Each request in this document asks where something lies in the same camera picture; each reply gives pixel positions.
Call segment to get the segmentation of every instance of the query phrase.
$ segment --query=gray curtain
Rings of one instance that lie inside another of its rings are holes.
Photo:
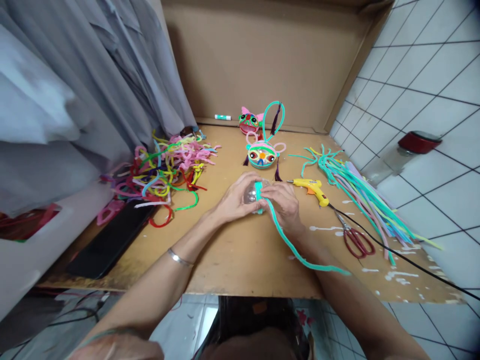
[[[146,0],[0,0],[0,211],[85,188],[197,123]]]

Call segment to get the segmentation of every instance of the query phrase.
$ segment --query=cardboard wall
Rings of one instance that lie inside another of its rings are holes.
[[[345,6],[164,0],[178,71],[199,122],[212,123],[208,119],[221,114],[232,116],[226,125],[237,125],[241,106],[258,114],[280,100],[286,107],[283,130],[324,132],[339,96],[350,89],[342,91],[348,78],[357,75],[351,75],[353,68],[358,72],[365,60],[353,66],[379,11],[388,11],[385,2],[363,14],[362,6],[375,1],[328,2]]]

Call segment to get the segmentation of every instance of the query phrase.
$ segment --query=hot glue gun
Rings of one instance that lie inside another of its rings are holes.
[[[320,203],[320,206],[326,207],[329,204],[329,199],[325,196],[324,192],[320,190],[322,183],[320,180],[312,180],[312,179],[293,179],[287,180],[287,183],[293,184],[298,187],[304,187],[307,189],[307,194],[315,195]]]

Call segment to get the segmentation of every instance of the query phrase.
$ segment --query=clear plastic ball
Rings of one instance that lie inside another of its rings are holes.
[[[266,179],[261,180],[261,187],[270,186],[270,182]],[[245,192],[243,193],[243,203],[251,204],[257,201],[257,190],[255,189],[255,181],[252,181],[250,185],[247,186]]]

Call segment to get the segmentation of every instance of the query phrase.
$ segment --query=scissors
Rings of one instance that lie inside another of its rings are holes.
[[[373,244],[368,240],[365,235],[363,235],[361,232],[358,230],[351,228],[344,220],[344,218],[338,213],[335,212],[336,216],[338,217],[338,220],[340,220],[342,226],[343,226],[343,240],[345,241],[346,248],[348,251],[357,259],[364,259],[367,257],[367,255],[373,255],[375,254],[375,248]],[[348,242],[347,237],[351,240],[351,242],[355,245],[355,247],[360,251],[360,255],[355,253],[352,248],[350,247],[350,244]],[[370,251],[367,251],[367,248],[365,247],[364,243],[362,240],[365,240],[365,242],[368,244],[370,247]]]

